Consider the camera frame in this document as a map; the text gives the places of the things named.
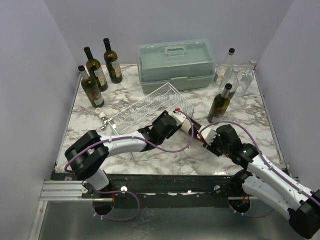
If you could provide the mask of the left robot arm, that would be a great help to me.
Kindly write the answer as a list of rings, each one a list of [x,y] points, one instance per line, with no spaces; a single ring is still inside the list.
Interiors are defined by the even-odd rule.
[[[90,130],[69,147],[64,155],[67,163],[64,170],[73,173],[78,181],[86,181],[101,198],[111,191],[110,179],[100,169],[106,158],[124,154],[140,153],[158,149],[167,153],[178,153],[189,147],[169,150],[160,145],[169,139],[184,123],[192,127],[191,118],[176,108],[173,113],[164,111],[151,125],[140,128],[130,134],[101,136],[96,130]]]

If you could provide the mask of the clear bottle cream label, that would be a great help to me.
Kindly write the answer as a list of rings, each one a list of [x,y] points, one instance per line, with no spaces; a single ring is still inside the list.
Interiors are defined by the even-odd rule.
[[[235,53],[234,48],[230,48],[224,60],[222,60],[216,67],[213,82],[219,86],[224,78],[228,78],[232,74],[234,67],[233,56]]]

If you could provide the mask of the clear bottle dark label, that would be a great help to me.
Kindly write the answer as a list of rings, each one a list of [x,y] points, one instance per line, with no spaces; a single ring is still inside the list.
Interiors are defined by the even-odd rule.
[[[219,85],[218,93],[222,93],[226,84],[231,84],[232,88],[229,91],[229,98],[232,99],[235,95],[235,92],[239,86],[238,73],[240,68],[238,66],[234,66],[232,69],[232,73],[229,77],[224,77]]]

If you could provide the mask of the dark bottle silver neck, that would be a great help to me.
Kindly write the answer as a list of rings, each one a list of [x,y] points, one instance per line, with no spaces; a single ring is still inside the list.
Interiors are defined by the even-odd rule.
[[[213,123],[215,119],[219,119],[225,114],[230,104],[229,93],[231,89],[232,84],[227,83],[224,86],[223,91],[215,96],[207,116],[209,123]]]

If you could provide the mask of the red wine bottle gold cap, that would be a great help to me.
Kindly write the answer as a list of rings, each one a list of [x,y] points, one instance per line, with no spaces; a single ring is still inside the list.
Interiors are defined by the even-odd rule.
[[[202,136],[199,136],[199,131],[200,131],[200,128],[202,127],[202,125],[199,124],[197,121],[192,120],[192,126],[193,126],[193,138],[204,144],[205,140],[203,139]]]

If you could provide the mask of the dark wine bottle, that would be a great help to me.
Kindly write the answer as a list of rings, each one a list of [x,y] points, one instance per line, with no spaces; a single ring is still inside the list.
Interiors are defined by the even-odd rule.
[[[91,49],[88,46],[85,46],[83,50],[87,57],[86,68],[90,76],[95,79],[101,92],[106,91],[108,84],[100,62],[93,57]]]
[[[123,80],[122,71],[117,53],[111,49],[110,40],[103,39],[105,53],[103,55],[110,80],[114,84],[119,84]]]

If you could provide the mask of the white wire wine rack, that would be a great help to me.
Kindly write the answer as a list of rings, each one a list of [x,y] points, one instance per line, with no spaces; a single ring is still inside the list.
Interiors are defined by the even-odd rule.
[[[112,116],[107,122],[114,135],[129,134],[151,125],[163,111],[172,113],[176,108],[189,117],[192,117],[195,111],[192,104],[173,85],[166,83]]]

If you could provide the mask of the clear bottle silver cap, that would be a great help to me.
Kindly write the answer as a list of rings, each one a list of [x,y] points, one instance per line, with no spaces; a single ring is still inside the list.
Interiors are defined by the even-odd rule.
[[[248,65],[239,71],[237,75],[237,78],[239,80],[239,85],[235,92],[237,96],[243,96],[248,90],[249,86],[251,85],[254,79],[253,70],[256,64],[257,64],[257,61],[254,59],[251,59]]]

